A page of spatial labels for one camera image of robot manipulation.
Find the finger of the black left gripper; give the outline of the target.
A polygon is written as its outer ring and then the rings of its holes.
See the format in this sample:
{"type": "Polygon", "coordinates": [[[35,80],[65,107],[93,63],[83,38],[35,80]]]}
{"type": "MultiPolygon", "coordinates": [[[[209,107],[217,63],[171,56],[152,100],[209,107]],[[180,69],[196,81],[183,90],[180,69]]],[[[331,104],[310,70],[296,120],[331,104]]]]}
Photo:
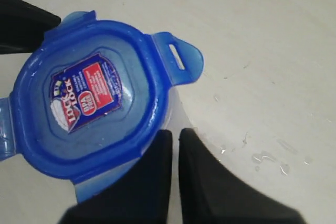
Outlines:
{"type": "Polygon", "coordinates": [[[1,0],[1,54],[32,53],[61,18],[23,0],[1,0]]]}

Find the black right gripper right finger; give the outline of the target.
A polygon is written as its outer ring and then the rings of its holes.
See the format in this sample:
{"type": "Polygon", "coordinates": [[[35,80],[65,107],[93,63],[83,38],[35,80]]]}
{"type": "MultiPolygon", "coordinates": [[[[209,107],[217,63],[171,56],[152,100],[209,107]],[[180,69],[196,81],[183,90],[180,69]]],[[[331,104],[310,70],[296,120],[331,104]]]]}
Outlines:
{"type": "Polygon", "coordinates": [[[262,194],[225,168],[193,129],[179,137],[183,223],[304,223],[301,214],[262,194]]]}

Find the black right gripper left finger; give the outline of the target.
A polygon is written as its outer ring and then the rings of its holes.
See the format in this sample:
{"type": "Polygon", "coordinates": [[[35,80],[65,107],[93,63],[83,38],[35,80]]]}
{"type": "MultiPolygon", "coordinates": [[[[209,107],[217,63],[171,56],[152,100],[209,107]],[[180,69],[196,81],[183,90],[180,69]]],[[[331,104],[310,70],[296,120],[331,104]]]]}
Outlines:
{"type": "Polygon", "coordinates": [[[141,159],[117,182],[69,208],[60,223],[166,223],[173,135],[157,132],[141,159]]]}

